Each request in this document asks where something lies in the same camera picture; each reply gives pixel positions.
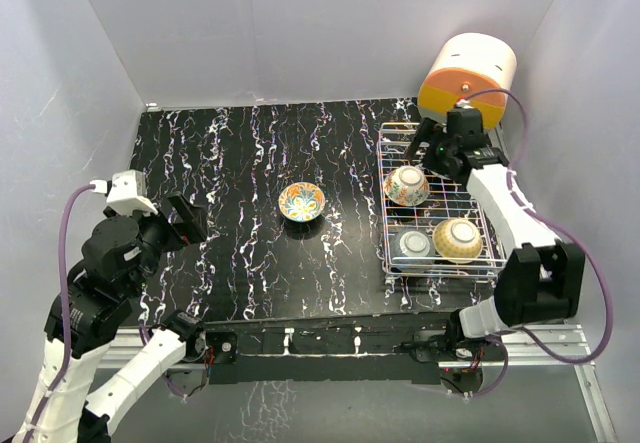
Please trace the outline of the orange green leaf bowl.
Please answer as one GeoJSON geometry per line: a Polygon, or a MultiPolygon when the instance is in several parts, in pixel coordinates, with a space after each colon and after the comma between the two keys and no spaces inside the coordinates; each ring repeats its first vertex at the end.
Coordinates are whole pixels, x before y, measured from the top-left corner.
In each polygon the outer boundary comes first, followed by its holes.
{"type": "Polygon", "coordinates": [[[430,195],[430,189],[421,169],[403,165],[387,175],[383,183],[383,193],[397,205],[412,207],[424,203],[430,195]]]}

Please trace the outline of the yellow dotted bowl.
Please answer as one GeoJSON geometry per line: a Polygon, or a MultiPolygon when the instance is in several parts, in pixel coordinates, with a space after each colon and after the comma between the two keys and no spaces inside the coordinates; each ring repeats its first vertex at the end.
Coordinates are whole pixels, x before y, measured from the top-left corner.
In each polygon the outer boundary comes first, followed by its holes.
{"type": "Polygon", "coordinates": [[[468,219],[455,218],[439,223],[432,235],[436,252],[454,264],[467,264],[482,253],[478,227],[468,219]]]}

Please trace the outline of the red rimmed grey bowl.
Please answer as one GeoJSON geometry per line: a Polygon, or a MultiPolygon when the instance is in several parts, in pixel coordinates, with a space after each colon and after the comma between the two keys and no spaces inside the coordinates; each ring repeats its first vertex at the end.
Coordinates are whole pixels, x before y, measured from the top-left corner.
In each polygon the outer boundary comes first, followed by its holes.
{"type": "Polygon", "coordinates": [[[435,254],[431,238],[418,230],[402,230],[391,238],[390,259],[398,264],[422,264],[435,254]]]}

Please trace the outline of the orange blue floral bowl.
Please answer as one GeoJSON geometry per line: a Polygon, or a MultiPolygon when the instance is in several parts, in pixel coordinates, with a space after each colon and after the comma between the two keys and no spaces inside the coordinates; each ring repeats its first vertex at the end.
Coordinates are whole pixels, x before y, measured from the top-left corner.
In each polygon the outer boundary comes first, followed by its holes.
{"type": "Polygon", "coordinates": [[[295,223],[306,223],[318,218],[324,211],[326,197],[315,184],[296,182],[284,188],[278,198],[281,215],[295,223]]]}

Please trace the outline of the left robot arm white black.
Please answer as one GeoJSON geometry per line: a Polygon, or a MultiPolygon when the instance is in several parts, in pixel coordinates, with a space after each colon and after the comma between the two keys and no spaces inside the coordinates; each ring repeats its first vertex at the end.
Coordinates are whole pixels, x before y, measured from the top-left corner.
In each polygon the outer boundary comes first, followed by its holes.
{"type": "Polygon", "coordinates": [[[204,355],[202,321],[177,310],[144,330],[138,353],[101,387],[91,387],[132,312],[132,299],[157,272],[161,257],[207,237],[204,207],[179,192],[167,200],[177,212],[176,222],[155,208],[136,205],[125,214],[109,203],[72,268],[66,266],[68,224],[61,224],[61,290],[46,320],[44,359],[32,401],[12,441],[108,442],[128,411],[173,365],[204,355]]]}

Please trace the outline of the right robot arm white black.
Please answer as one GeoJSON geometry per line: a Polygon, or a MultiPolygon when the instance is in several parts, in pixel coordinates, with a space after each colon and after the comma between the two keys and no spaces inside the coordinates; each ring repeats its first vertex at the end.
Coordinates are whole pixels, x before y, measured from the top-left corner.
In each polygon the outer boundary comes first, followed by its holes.
{"type": "Polygon", "coordinates": [[[466,360],[491,334],[575,316],[585,252],[534,217],[517,192],[512,165],[485,133],[480,110],[463,105],[450,109],[445,122],[423,118],[406,151],[408,159],[417,154],[425,169],[461,184],[478,202],[507,256],[492,296],[451,314],[447,351],[466,360]]]}

